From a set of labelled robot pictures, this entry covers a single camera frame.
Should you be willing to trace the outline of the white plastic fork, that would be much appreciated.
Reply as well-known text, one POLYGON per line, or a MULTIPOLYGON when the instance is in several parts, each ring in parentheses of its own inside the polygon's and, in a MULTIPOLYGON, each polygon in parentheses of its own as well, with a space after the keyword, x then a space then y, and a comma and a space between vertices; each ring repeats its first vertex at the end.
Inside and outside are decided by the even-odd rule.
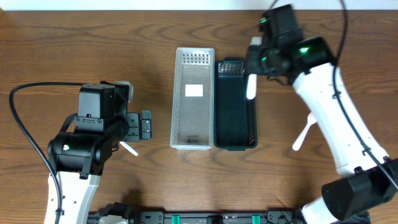
POLYGON ((246 98, 253 100, 256 97, 257 92, 257 74, 258 72, 258 55, 259 47, 262 44, 262 37, 255 36, 251 39, 251 43, 248 47, 246 54, 246 73, 248 74, 248 82, 246 88, 246 98))

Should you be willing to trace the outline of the black plastic basket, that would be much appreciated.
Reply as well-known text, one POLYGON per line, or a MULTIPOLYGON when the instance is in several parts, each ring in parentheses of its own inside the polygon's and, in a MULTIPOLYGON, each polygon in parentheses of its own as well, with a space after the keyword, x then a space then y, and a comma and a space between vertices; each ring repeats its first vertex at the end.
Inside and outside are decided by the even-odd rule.
POLYGON ((244 60, 226 57, 215 62, 214 144, 228 151, 257 146, 255 100, 246 98, 244 60))

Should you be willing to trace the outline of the white plastic spoon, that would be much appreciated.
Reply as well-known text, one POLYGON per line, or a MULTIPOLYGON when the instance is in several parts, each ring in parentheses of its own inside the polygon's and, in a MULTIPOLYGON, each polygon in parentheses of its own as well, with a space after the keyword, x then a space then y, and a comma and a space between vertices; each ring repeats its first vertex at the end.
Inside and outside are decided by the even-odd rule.
POLYGON ((316 122, 317 122, 317 120, 314 117, 313 113, 309 113, 307 116, 307 123, 306 123, 305 127, 303 128, 302 132, 299 134, 299 136, 297 137, 297 139, 295 140, 295 142, 292 145, 292 149, 294 151, 298 151, 301 148, 303 141, 304 141, 310 127, 313 124, 315 124, 316 122))

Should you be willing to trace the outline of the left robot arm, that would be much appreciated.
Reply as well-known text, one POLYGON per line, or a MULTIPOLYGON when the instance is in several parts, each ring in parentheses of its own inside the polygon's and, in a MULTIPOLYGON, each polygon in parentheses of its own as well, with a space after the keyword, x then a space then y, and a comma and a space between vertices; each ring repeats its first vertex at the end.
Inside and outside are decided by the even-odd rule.
POLYGON ((67 118, 48 155, 61 189, 49 183, 46 223, 86 223, 91 203, 103 174, 104 163, 119 146, 136 151, 131 142, 150 140, 152 113, 130 113, 133 85, 127 81, 84 84, 78 112, 67 118))

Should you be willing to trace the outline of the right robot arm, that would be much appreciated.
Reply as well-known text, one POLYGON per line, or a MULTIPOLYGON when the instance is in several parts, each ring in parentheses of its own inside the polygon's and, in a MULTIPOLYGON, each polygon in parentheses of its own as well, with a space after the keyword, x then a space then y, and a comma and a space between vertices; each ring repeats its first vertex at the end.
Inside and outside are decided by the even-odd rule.
POLYGON ((259 21, 246 55, 246 97, 256 96, 257 77, 286 78, 314 117, 330 148, 339 179, 304 205, 298 223, 341 223, 397 193, 397 161, 374 139, 350 98, 339 68, 321 37, 306 39, 290 4, 271 6, 259 21))

